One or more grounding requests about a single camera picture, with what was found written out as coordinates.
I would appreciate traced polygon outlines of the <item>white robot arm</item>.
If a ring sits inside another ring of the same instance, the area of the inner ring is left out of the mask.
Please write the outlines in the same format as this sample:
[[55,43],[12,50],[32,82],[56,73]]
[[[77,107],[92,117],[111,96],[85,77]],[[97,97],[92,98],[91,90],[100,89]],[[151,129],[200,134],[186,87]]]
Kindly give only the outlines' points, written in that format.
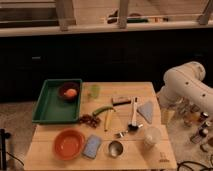
[[159,105],[168,108],[182,98],[198,106],[202,112],[213,115],[213,88],[202,82],[206,71],[196,61],[188,62],[164,73],[164,85],[158,93]]

